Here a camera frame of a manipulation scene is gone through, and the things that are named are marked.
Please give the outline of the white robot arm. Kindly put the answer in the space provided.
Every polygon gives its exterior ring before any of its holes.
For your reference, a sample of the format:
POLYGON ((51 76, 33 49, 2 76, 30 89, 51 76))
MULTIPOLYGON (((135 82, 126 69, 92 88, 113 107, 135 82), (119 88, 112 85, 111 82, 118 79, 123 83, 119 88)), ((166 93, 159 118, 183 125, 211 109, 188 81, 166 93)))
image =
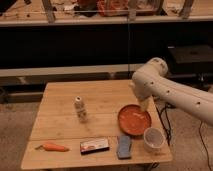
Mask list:
POLYGON ((213 126, 213 94, 186 86, 165 77, 167 63, 154 57, 132 75, 132 90, 139 101, 151 95, 182 109, 186 113, 213 126))

